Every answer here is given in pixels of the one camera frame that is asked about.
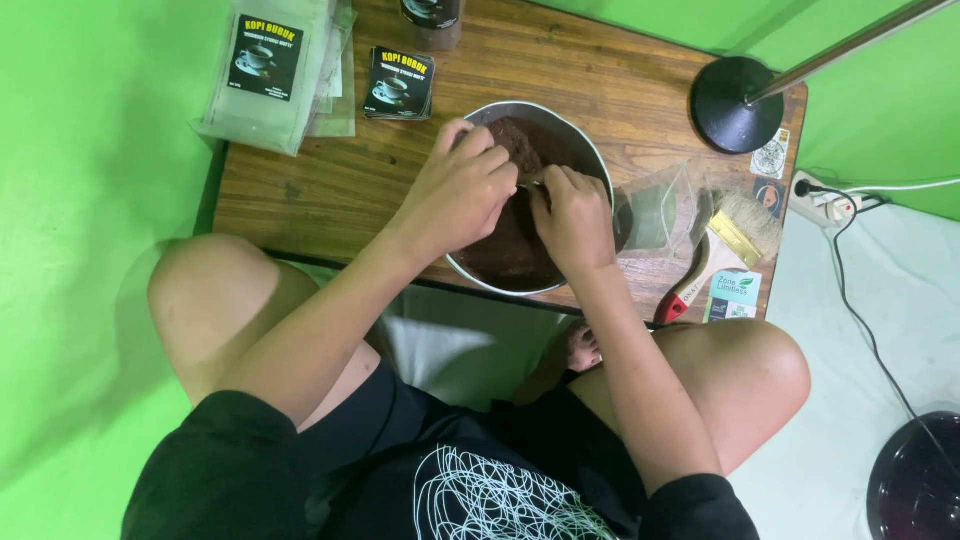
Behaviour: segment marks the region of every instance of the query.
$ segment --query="red brush handle tip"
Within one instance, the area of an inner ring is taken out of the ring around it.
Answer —
[[[681,300],[679,296],[670,293],[663,297],[663,302],[660,302],[660,307],[657,308],[657,318],[655,322],[662,325],[672,323],[683,315],[688,307],[689,306],[684,304],[684,301]]]

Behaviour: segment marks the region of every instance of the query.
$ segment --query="black shorts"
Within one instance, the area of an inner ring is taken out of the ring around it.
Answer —
[[[340,406],[300,435],[300,460],[308,471],[308,521],[318,527],[338,488],[365,461],[403,445],[431,440],[468,417],[483,432],[542,473],[580,493],[620,538],[634,538],[647,497],[627,449],[565,384],[535,403],[494,402],[479,413],[447,405],[404,383],[381,361]]]

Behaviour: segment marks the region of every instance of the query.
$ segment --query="metal bowl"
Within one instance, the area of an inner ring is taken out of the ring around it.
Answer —
[[[593,146],[593,143],[590,142],[590,139],[584,132],[580,131],[580,129],[578,129],[576,126],[564,120],[559,114],[556,114],[546,107],[537,105],[536,103],[529,103],[525,101],[501,101],[498,103],[491,103],[485,107],[475,110],[467,115],[467,120],[476,126],[486,126],[493,121],[507,116],[512,118],[520,118],[522,120],[527,120],[529,122],[538,124],[569,145],[573,152],[578,155],[577,158],[582,164],[581,166],[583,170],[578,172],[599,178],[603,182],[604,186],[607,188],[608,200],[611,201],[612,209],[613,184],[610,181],[610,172],[607,171],[607,165],[604,164],[603,158],[600,157],[600,151],[597,150],[596,146]],[[457,264],[457,261],[454,260],[450,254],[446,255],[446,262],[452,266],[457,273],[468,280],[487,290],[506,296],[530,296],[551,291],[566,284],[566,280],[560,280],[546,288],[539,290],[504,290],[478,280],[466,269],[461,267],[460,264]]]

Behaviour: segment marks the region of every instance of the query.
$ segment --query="black round base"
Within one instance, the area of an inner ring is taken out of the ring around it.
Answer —
[[[700,137],[726,154],[747,154],[770,142],[783,122],[783,94],[751,105],[745,98],[773,78],[766,66],[748,58],[708,64],[690,92],[690,115]]]
[[[960,463],[960,415],[920,417],[953,463]],[[922,426],[909,422],[880,451],[867,487],[875,540],[960,538],[960,479]]]

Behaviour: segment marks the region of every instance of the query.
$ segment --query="black t-shirt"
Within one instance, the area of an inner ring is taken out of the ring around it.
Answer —
[[[307,538],[307,488],[285,415],[240,392],[205,399],[147,462],[125,539]],[[580,496],[492,437],[403,445],[366,464],[320,538],[614,538]],[[640,538],[756,538],[730,484],[675,480],[651,498]]]

